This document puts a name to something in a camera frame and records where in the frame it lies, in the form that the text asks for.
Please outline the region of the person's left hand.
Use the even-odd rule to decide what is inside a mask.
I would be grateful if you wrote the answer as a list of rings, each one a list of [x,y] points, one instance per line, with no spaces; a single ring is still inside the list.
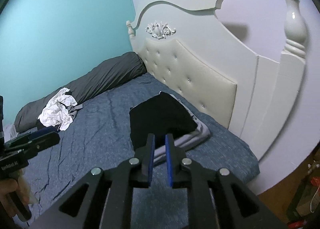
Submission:
[[[25,168],[19,170],[18,180],[5,179],[1,180],[1,204],[4,207],[5,213],[10,217],[14,217],[17,214],[17,208],[15,207],[9,193],[17,192],[21,202],[26,206],[29,204],[36,204],[37,200],[34,193],[31,191],[31,187],[24,177]]]

